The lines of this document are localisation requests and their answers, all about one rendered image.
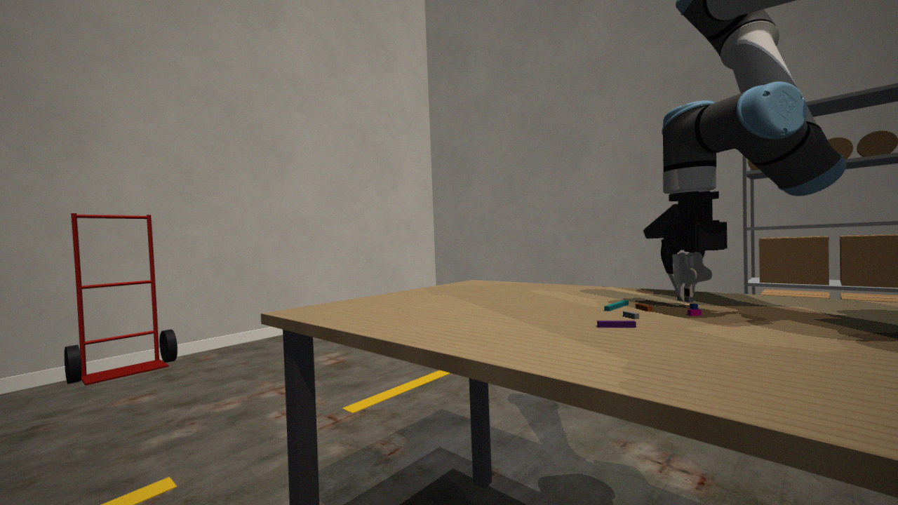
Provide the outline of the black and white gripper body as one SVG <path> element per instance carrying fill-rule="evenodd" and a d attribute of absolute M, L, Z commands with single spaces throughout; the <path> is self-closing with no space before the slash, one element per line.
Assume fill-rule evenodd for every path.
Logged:
<path fill-rule="evenodd" d="M 719 198 L 719 191 L 669 194 L 669 201 L 678 202 L 680 215 L 666 225 L 664 239 L 669 238 L 669 244 L 677 252 L 728 248 L 727 222 L 713 220 L 712 199 L 716 198 Z"/>

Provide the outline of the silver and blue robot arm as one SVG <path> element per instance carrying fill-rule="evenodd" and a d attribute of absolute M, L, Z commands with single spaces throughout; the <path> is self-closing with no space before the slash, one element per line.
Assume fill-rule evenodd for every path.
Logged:
<path fill-rule="evenodd" d="M 665 114 L 664 193 L 713 191 L 716 153 L 732 148 L 792 196 L 817 193 L 843 176 L 843 155 L 830 146 L 806 106 L 777 50 L 777 26 L 764 10 L 794 1 L 676 1 L 732 69 L 741 93 Z"/>

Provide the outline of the purple rod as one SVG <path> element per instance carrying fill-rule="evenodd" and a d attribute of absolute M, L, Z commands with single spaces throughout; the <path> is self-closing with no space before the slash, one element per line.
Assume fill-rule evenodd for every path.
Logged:
<path fill-rule="evenodd" d="M 636 321 L 597 321 L 598 328 L 637 328 Z"/>

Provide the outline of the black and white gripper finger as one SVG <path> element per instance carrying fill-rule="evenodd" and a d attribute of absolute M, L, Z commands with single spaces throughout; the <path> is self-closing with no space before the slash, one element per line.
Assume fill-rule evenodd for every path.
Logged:
<path fill-rule="evenodd" d="M 668 273 L 671 279 L 671 284 L 676 289 L 680 300 L 685 302 L 683 283 L 695 281 L 698 277 L 697 272 L 689 266 L 688 256 L 684 252 L 678 255 L 677 250 L 671 247 L 669 238 L 662 239 L 661 257 L 665 272 Z"/>
<path fill-rule="evenodd" d="M 694 250 L 694 252 L 689 252 L 687 254 L 689 266 L 698 274 L 696 281 L 684 285 L 685 295 L 688 297 L 693 297 L 698 282 L 707 281 L 712 278 L 712 271 L 710 271 L 708 267 L 705 267 L 703 263 L 704 253 L 705 250 Z"/>

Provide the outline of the turquoise rod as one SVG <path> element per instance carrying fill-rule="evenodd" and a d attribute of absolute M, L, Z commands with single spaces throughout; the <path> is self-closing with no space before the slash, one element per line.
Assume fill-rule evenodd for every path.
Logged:
<path fill-rule="evenodd" d="M 610 312 L 612 310 L 615 310 L 616 308 L 620 308 L 620 307 L 624 307 L 624 306 L 628 306 L 628 305 L 629 305 L 628 300 L 622 300 L 619 302 L 615 302 L 613 304 L 609 304 L 608 306 L 604 306 L 604 311 Z"/>

